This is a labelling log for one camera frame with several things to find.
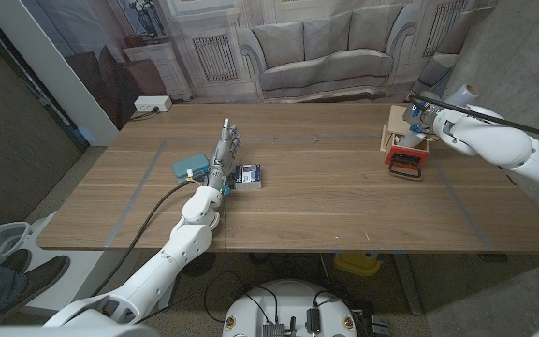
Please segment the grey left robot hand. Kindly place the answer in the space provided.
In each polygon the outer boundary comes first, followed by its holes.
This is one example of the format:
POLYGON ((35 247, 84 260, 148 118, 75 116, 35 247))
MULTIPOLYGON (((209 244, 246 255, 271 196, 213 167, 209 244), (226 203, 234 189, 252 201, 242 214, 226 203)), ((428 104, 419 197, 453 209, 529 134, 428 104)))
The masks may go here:
POLYGON ((221 137, 211 154, 211 163, 207 173, 207 186, 221 191, 230 175, 241 139, 236 126, 225 118, 221 137))

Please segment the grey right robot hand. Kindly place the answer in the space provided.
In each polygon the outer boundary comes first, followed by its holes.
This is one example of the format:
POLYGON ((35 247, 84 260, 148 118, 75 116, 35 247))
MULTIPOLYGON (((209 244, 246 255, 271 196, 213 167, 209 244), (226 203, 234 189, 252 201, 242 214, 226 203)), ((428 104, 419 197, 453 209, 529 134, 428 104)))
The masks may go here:
POLYGON ((439 138, 428 125, 429 107, 430 103, 425 100, 411 100, 411 105, 402 115, 402 119, 409 124, 409 136, 426 141, 435 141, 439 138))

